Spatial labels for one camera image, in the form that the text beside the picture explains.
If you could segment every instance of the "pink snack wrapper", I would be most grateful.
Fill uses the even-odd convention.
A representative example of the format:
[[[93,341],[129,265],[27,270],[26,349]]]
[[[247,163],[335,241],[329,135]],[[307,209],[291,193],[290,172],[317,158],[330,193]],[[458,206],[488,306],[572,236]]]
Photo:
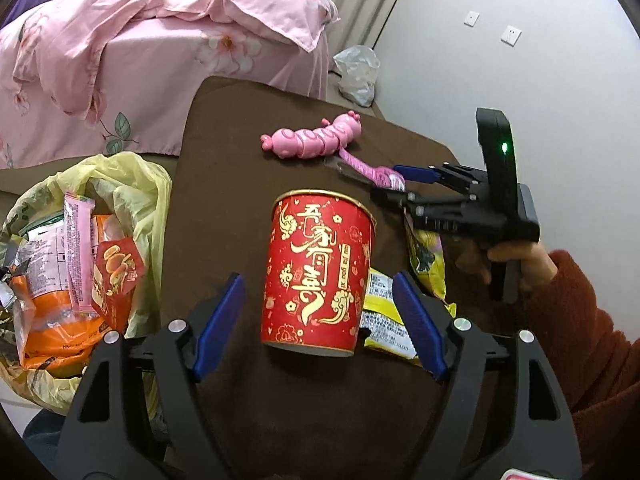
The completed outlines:
[[[397,171],[386,168],[385,166],[372,168],[369,164],[365,164],[356,156],[351,155],[351,153],[344,148],[341,148],[338,153],[344,162],[376,186],[395,189],[396,191],[404,191],[404,177]]]
[[[94,259],[91,254],[90,198],[65,193],[65,260],[69,296],[74,312],[93,312],[91,291]]]

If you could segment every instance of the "pink toy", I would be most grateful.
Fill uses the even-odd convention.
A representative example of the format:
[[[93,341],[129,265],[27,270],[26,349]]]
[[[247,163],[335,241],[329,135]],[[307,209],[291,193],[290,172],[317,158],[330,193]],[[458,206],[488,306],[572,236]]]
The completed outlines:
[[[281,128],[272,136],[260,137],[262,149],[265,152],[273,150],[280,158],[314,158],[319,155],[331,155],[362,134],[360,115],[353,110],[338,115],[333,123],[322,119],[322,126],[315,130],[303,129],[295,132]]]

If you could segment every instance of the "yellow plastic bag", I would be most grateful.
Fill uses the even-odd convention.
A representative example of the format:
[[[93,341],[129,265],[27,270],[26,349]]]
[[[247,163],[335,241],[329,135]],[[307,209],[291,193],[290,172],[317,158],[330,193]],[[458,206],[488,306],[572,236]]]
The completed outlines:
[[[125,337],[156,332],[160,327],[162,252],[171,185],[164,168],[132,152],[86,158],[36,184],[17,200],[0,232],[0,263],[5,261],[12,239],[19,241],[21,229],[62,209],[66,192],[93,198],[96,214],[117,216],[148,269],[136,287]],[[54,378],[46,370],[24,370],[7,358],[0,358],[0,376],[21,397],[63,415],[80,382],[80,378]],[[154,412],[158,403],[154,388],[147,388],[147,402]]]

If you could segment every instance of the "person's hand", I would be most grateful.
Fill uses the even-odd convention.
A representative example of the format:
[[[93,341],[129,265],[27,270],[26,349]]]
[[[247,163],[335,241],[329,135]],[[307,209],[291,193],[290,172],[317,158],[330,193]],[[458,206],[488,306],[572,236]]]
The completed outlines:
[[[475,242],[466,240],[465,249],[456,260],[456,265],[464,272],[479,274],[488,285],[491,282],[490,263],[509,260],[520,260],[520,288],[524,291],[546,285],[558,273],[556,264],[546,254],[542,244],[534,242],[503,242],[483,254]]]

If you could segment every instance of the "metal screw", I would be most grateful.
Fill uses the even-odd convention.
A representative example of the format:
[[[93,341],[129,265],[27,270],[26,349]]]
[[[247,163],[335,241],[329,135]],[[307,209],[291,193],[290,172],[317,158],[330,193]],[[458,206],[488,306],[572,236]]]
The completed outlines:
[[[107,332],[104,335],[104,342],[107,343],[107,345],[111,345],[113,343],[115,343],[118,339],[120,339],[120,334],[118,334],[115,330],[111,330],[110,332]]]
[[[185,328],[187,328],[187,322],[183,319],[174,319],[169,323],[169,332],[174,334],[182,332]]]
[[[533,343],[533,340],[536,338],[529,330],[520,330],[520,332],[518,332],[518,336],[525,343]]]
[[[466,332],[471,329],[471,322],[466,317],[457,317],[453,320],[453,326],[460,332]]]

